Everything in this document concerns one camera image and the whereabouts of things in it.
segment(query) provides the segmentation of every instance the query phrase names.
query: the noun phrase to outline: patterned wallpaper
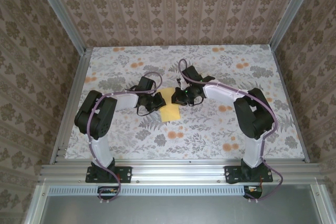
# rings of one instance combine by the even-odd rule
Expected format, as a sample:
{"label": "patterned wallpaper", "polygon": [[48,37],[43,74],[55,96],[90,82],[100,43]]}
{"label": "patterned wallpaper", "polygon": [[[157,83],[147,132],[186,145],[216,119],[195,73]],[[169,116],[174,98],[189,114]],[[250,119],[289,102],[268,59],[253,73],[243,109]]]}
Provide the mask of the patterned wallpaper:
{"label": "patterned wallpaper", "polygon": [[78,60],[47,0],[0,0],[0,223],[24,218]]}
{"label": "patterned wallpaper", "polygon": [[335,203],[336,0],[304,0],[276,55],[309,156]]}
{"label": "patterned wallpaper", "polygon": [[61,0],[87,47],[268,44],[290,0]]}

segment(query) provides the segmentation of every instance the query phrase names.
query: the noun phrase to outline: table surface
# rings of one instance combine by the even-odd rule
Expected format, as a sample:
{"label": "table surface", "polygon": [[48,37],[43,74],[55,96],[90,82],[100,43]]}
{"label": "table surface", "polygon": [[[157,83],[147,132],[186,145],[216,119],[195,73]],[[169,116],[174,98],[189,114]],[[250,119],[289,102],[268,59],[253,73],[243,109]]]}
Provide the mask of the table surface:
{"label": "table surface", "polygon": [[[266,139],[265,158],[304,158],[298,132],[268,45],[148,46],[94,48],[78,108],[88,92],[122,91],[138,84],[148,71],[159,72],[162,88],[178,87],[177,63],[185,58],[203,76],[232,87],[260,88],[276,114],[279,127]],[[160,113],[137,116],[135,109],[114,113],[108,132],[118,159],[242,158],[244,135],[234,109],[205,99],[180,107],[181,119],[162,123]],[[87,137],[73,126],[66,158],[90,158]]]}

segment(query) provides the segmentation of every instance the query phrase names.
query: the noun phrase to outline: black mounting bracket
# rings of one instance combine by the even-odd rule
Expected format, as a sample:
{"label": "black mounting bracket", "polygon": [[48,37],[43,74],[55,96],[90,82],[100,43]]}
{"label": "black mounting bracket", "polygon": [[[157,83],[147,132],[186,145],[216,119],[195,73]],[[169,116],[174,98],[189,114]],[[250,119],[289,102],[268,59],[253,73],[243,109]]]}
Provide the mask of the black mounting bracket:
{"label": "black mounting bracket", "polygon": [[189,84],[184,90],[181,88],[175,88],[175,93],[172,95],[172,103],[179,104],[182,106],[194,106],[198,105],[199,103],[195,104],[195,99],[197,97],[201,97],[202,101],[206,98],[203,92],[203,87],[206,85],[207,82],[214,80],[215,78],[212,76],[207,76],[203,78],[195,69],[194,66],[187,67],[182,71],[182,73],[187,76],[188,78],[194,81],[201,81],[204,84],[193,83],[185,79],[186,83]]}
{"label": "black mounting bracket", "polygon": [[[121,183],[130,183],[132,180],[132,167],[131,166],[115,166],[115,161],[113,159],[109,167],[110,171],[119,178]],[[91,162],[91,166],[88,167],[86,178],[86,183],[117,183],[116,179],[108,173],[106,170],[97,166]]]}
{"label": "black mounting bracket", "polygon": [[[153,84],[155,82],[147,77],[142,76],[139,84],[131,87],[129,90],[134,91],[149,91],[152,89]],[[166,102],[164,101],[160,92],[152,95],[153,93],[138,93],[138,103],[136,104],[137,109],[140,106],[144,106],[146,110],[151,113],[153,111],[157,111],[163,106],[166,106]]]}
{"label": "black mounting bracket", "polygon": [[243,159],[241,165],[224,167],[225,180],[229,184],[273,182],[272,171],[263,163],[255,168],[249,167]]}

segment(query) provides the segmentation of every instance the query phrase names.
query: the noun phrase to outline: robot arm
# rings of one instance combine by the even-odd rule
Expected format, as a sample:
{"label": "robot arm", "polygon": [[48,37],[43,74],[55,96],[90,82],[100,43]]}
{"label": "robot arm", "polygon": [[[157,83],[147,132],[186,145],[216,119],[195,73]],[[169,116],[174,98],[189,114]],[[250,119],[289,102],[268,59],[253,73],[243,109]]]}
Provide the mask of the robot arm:
{"label": "robot arm", "polygon": [[[159,92],[155,95],[148,93],[131,93],[133,89],[135,92],[151,90],[153,83],[153,80],[141,77],[139,84],[132,87],[131,90],[128,90],[129,93],[126,93],[127,91],[117,92],[109,97],[105,97],[99,103],[91,120],[90,135],[94,139],[91,143],[94,154],[99,163],[104,167],[114,166],[114,158],[110,152],[108,137],[106,135],[110,128],[114,112],[126,108],[138,109],[140,106],[144,106],[148,112],[152,112],[166,105]],[[79,127],[81,133],[87,134],[89,116],[96,102],[101,97],[102,94],[100,92],[95,90],[90,91],[77,112],[75,125]]]}
{"label": "robot arm", "polygon": [[[271,130],[272,124],[274,123],[270,113],[259,103],[241,93],[223,88],[219,85],[206,84],[210,81],[211,83],[218,84],[220,82],[211,76],[202,78],[193,66],[183,70],[182,74],[198,83],[188,81],[187,79],[178,79],[177,81],[181,84],[182,89],[175,89],[175,93],[172,96],[172,103],[195,106],[197,104],[195,104],[194,100],[197,97],[201,97],[201,103],[205,98],[210,98],[222,104],[234,107],[239,127],[246,136],[242,166],[246,166],[247,170],[258,167],[262,163],[260,157],[263,151],[263,140],[260,137],[265,132]],[[261,90],[254,88],[244,92],[259,99],[269,107]]]}

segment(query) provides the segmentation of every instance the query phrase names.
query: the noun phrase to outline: metal rail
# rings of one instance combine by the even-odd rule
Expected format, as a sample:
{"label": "metal rail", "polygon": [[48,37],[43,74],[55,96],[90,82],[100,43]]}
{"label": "metal rail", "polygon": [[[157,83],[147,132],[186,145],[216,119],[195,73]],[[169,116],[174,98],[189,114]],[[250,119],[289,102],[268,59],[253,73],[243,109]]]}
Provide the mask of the metal rail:
{"label": "metal rail", "polygon": [[[40,171],[39,185],[106,185],[85,183],[87,167],[91,160],[59,160],[54,165],[44,165]],[[300,185],[321,182],[318,164],[299,159],[268,159],[267,163],[284,177],[284,184]],[[240,165],[238,159],[217,160],[116,160],[118,166],[132,166],[132,182],[138,185],[228,185],[224,166]],[[280,177],[273,173],[274,182]]]}
{"label": "metal rail", "polygon": [[85,55],[80,58],[78,63],[78,68],[74,81],[72,83],[71,91],[69,94],[67,106],[64,111],[64,115],[59,127],[58,135],[55,142],[55,147],[50,158],[50,164],[55,162],[56,155],[58,153],[58,148],[62,146],[67,146],[69,143],[71,129],[73,126],[73,120],[75,119],[78,103],[80,100],[80,94],[85,81],[86,72],[88,71],[90,59],[92,54],[92,48],[88,48]]}

